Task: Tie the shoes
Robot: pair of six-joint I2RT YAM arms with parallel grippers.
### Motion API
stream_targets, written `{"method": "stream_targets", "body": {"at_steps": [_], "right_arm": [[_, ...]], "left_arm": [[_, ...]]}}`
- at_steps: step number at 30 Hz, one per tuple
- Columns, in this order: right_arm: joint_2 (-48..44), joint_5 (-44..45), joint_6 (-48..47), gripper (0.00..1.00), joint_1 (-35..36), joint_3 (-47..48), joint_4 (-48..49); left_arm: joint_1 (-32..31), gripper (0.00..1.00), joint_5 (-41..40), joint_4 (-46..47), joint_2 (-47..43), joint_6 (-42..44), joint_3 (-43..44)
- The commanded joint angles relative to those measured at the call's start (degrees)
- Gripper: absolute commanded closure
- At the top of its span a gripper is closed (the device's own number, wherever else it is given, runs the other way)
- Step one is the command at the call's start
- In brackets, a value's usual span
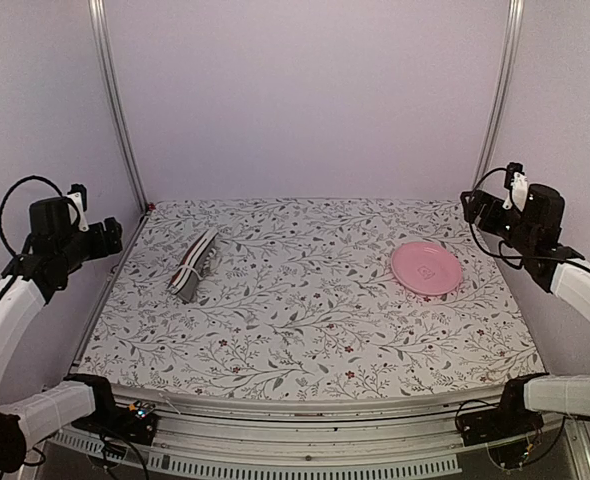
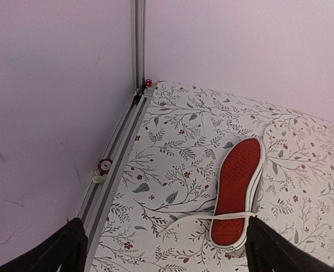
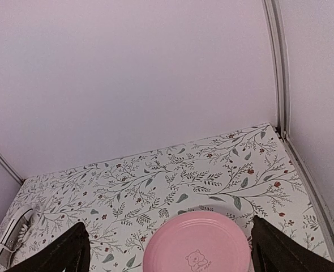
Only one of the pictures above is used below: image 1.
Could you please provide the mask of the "grey canvas sneaker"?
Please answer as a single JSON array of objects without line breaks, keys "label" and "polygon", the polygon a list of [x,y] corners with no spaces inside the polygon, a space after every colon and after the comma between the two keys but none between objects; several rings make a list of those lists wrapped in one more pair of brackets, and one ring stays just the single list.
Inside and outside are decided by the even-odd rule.
[{"label": "grey canvas sneaker", "polygon": [[218,231],[210,228],[188,248],[169,282],[169,292],[190,303],[203,278],[206,263],[213,256]]}]

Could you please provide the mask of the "white shoelace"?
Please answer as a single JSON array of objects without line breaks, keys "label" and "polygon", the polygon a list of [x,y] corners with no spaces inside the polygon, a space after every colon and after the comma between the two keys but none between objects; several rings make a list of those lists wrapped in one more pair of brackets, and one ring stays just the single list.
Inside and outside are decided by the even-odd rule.
[{"label": "white shoelace", "polygon": [[193,248],[181,262],[174,277],[174,282],[186,282],[191,275],[196,275],[198,279],[201,279],[203,272],[209,267],[215,253],[216,249],[214,246],[207,246],[203,250]]}]

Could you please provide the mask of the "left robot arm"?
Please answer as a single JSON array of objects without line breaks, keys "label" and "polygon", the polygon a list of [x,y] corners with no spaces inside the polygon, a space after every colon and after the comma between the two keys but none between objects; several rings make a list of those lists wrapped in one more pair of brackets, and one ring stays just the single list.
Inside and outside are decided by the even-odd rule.
[{"label": "left robot arm", "polygon": [[[122,226],[113,217],[90,224],[80,194],[52,197],[29,207],[30,231],[0,280],[0,387],[29,325],[87,261],[122,250]],[[62,426],[86,418],[103,434],[123,426],[110,383],[96,375],[71,376],[12,404],[0,404],[0,472],[14,473],[27,453]]]}]

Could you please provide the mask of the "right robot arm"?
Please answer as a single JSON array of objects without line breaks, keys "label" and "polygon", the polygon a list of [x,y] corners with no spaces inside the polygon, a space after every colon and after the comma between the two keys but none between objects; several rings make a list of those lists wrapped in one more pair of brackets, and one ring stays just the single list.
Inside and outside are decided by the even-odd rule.
[{"label": "right robot arm", "polygon": [[[464,220],[518,252],[517,262],[544,292],[564,301],[590,324],[590,263],[559,242],[565,201],[551,187],[532,184],[521,208],[482,190],[460,195]],[[554,412],[590,419],[590,375],[529,374],[506,382],[492,427],[512,436],[531,413]]]}]

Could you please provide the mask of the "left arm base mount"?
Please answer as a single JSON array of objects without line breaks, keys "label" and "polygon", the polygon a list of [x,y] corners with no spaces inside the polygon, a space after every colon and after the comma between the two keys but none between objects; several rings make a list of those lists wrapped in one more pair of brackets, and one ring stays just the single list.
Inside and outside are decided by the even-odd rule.
[{"label": "left arm base mount", "polygon": [[72,426],[97,435],[124,438],[134,444],[151,446],[159,421],[156,409],[155,403],[141,400],[128,406],[101,406],[92,414],[73,421]]}]

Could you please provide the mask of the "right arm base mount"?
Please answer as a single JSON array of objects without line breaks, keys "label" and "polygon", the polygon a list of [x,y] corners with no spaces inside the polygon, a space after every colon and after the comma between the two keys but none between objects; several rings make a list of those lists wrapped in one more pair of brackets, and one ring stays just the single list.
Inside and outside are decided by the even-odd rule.
[{"label": "right arm base mount", "polygon": [[507,413],[488,405],[486,409],[469,412],[459,409],[455,427],[465,447],[484,445],[495,465],[513,470],[529,460],[542,434],[544,420],[539,413]]}]

